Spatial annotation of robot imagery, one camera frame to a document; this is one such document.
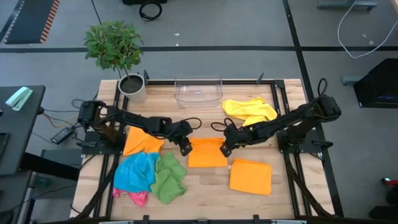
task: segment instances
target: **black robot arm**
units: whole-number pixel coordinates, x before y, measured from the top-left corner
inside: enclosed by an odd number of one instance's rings
[[[262,121],[237,128],[231,119],[226,118],[224,124],[212,123],[211,126],[213,129],[215,129],[214,124],[226,126],[223,130],[226,140],[220,149],[224,156],[228,157],[233,149],[265,142],[273,137],[276,132],[285,128],[287,128],[285,130],[287,132],[287,142],[293,145],[300,144],[305,138],[305,134],[316,125],[334,121],[340,115],[341,110],[335,99],[322,94],[312,102],[301,105],[289,114],[279,116],[272,121]]]
[[[104,118],[100,116],[102,108],[107,109]],[[120,132],[106,124],[111,121],[141,128],[145,133],[157,139],[168,139],[170,142],[180,146],[180,152],[183,156],[186,156],[192,150],[187,136],[193,132],[193,128],[187,122],[187,119],[173,123],[171,118],[146,118],[138,114],[120,110],[116,106],[107,106],[102,101],[85,101],[81,104],[78,122],[85,129],[93,128],[97,133],[106,136],[110,142],[116,142]]]

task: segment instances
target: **soil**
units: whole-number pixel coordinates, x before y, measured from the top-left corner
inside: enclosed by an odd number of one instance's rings
[[[142,79],[139,77],[130,77],[122,81],[120,88],[125,93],[135,93],[141,89],[143,85]]]

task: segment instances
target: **clear plastic bin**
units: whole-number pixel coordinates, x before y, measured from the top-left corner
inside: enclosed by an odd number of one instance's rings
[[[174,97],[181,107],[216,107],[223,97],[221,75],[177,75]]]

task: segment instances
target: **pink cloth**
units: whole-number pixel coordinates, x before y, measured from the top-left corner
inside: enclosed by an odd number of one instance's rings
[[[115,198],[119,198],[120,194],[123,192],[126,192],[126,191],[113,188],[112,195]],[[129,196],[129,198],[139,207],[144,206],[148,201],[148,192],[146,192],[146,191],[142,191],[139,193],[127,192],[127,194]]]

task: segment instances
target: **green cloth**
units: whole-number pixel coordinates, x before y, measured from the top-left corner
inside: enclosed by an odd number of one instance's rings
[[[181,184],[187,171],[171,152],[158,158],[155,167],[155,182],[150,189],[155,196],[167,205],[179,195],[185,193],[185,186]]]

